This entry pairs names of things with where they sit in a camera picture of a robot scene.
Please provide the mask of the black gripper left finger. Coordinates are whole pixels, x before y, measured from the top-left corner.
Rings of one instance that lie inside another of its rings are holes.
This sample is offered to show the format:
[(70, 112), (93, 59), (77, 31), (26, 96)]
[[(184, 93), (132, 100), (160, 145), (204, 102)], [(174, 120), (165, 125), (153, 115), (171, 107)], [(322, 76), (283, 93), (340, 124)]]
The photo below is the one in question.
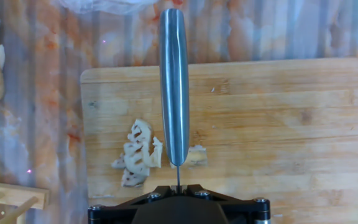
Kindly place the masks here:
[(88, 208), (88, 224), (113, 223), (121, 219), (132, 220), (143, 205), (177, 196), (179, 187), (158, 186), (152, 192), (133, 198), (116, 206), (92, 205)]

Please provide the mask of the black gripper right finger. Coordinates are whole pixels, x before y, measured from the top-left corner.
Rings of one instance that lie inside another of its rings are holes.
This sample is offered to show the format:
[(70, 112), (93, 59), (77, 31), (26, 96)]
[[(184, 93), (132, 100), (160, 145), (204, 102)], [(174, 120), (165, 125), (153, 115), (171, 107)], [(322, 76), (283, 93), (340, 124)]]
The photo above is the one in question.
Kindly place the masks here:
[(199, 184), (181, 185), (178, 194), (214, 202), (229, 223), (271, 224), (270, 200), (264, 197), (241, 200), (205, 189)]

